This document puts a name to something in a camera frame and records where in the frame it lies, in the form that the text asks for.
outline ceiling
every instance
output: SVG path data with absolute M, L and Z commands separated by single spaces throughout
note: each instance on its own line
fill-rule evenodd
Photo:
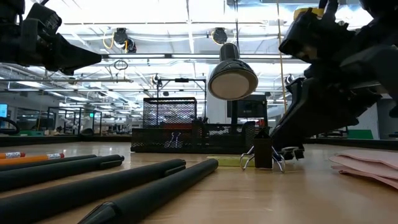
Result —
M 35 0 L 26 0 L 26 12 Z M 14 83 L 13 88 L 35 89 L 79 89 L 86 90 L 77 96 L 87 101 L 142 103 L 143 97 L 156 94 L 151 79 L 157 74 L 160 78 L 206 79 L 218 59 L 220 45 L 211 38 L 216 27 L 223 27 L 228 42 L 237 44 L 242 55 L 249 55 L 247 61 L 259 77 L 258 92 L 273 91 L 270 100 L 281 98 L 281 66 L 279 60 L 279 30 L 283 36 L 293 20 L 294 10 L 301 7 L 316 7 L 316 0 L 280 0 L 279 13 L 275 1 L 241 0 L 236 16 L 230 0 L 50 0 L 46 6 L 53 9 L 62 18 L 63 24 L 58 32 L 71 44 L 99 54 L 123 54 L 124 50 L 112 45 L 112 36 L 116 28 L 125 27 L 129 38 L 137 46 L 137 54 L 204 54 L 203 58 L 184 55 L 183 58 L 140 58 L 123 59 L 127 69 L 118 70 L 114 66 L 118 57 L 103 60 L 101 63 L 79 69 L 76 79 L 104 80 L 104 82 L 62 82 L 70 77 L 62 73 L 52 73 L 40 67 L 29 67 L 24 75 L 26 79 L 54 79 L 51 83 L 34 87 Z M 357 29 L 367 24 L 371 17 L 363 11 L 358 1 L 346 0 L 340 6 L 336 17 Z M 300 76 L 307 64 L 293 59 L 284 59 L 284 76 Z M 170 96 L 195 96 L 204 103 L 203 82 L 175 83 L 163 87 Z M 98 94 L 90 89 L 114 90 Z M 76 96 L 70 91 L 51 91 L 54 97 Z M 86 103 L 83 100 L 68 98 L 67 101 Z M 204 106 L 199 106 L 199 113 Z

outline pink paper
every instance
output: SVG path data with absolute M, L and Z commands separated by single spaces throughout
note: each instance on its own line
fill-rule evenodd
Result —
M 398 152 L 350 149 L 339 152 L 337 156 L 348 156 L 366 162 L 380 162 L 398 170 Z
M 379 177 L 377 175 L 373 175 L 373 174 L 369 174 L 369 173 L 353 170 L 353 169 L 350 169 L 349 167 L 345 167 L 345 166 L 332 166 L 331 168 L 339 170 L 340 174 L 354 174 L 354 175 L 360 175 L 360 176 L 363 176 L 363 177 L 370 177 L 370 178 L 376 179 L 378 181 L 381 181 L 381 182 L 383 182 L 385 184 L 388 184 L 388 185 L 398 189 L 398 180 L 388 179 L 388 178 L 384 178 L 384 177 Z
M 347 156 L 333 156 L 329 160 L 357 171 L 398 180 L 398 170 L 380 162 L 360 161 Z

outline lamp shade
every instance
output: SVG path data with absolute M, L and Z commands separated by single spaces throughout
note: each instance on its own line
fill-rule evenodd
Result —
M 208 81 L 209 92 L 221 100 L 239 100 L 256 90 L 259 80 L 251 67 L 239 59 L 234 44 L 224 44 L 220 49 L 220 63 Z

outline wooden table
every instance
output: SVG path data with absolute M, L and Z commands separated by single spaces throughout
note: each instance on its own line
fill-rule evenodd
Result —
M 24 151 L 28 156 L 56 152 L 66 156 L 120 154 L 126 160 L 122 167 L 3 192 L 0 198 L 173 158 L 185 159 L 188 166 L 206 159 L 206 155 L 197 154 L 131 154 L 129 147 L 129 143 L 118 142 L 2 147 L 0 152 Z M 306 158 L 288 161 L 286 174 L 276 170 L 242 172 L 238 167 L 219 167 L 143 223 L 397 223 L 395 189 L 369 179 L 341 175 L 330 168 L 328 158 L 345 149 L 307 145 Z M 125 192 L 40 223 L 77 223 L 98 204 L 122 194 Z

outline orange pencil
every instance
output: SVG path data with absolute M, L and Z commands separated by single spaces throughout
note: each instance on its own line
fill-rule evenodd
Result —
M 24 152 L 6 152 L 0 153 L 0 159 L 12 159 L 12 158 L 20 158 L 25 157 Z
M 0 166 L 24 164 L 24 163 L 29 163 L 29 162 L 38 162 L 38 161 L 44 161 L 47 159 L 60 159 L 60 158 L 64 158 L 64 157 L 65 157 L 65 155 L 63 155 L 63 153 L 55 153 L 55 154 L 47 154 L 47 155 L 41 155 L 41 156 L 2 159 L 2 160 L 0 160 Z

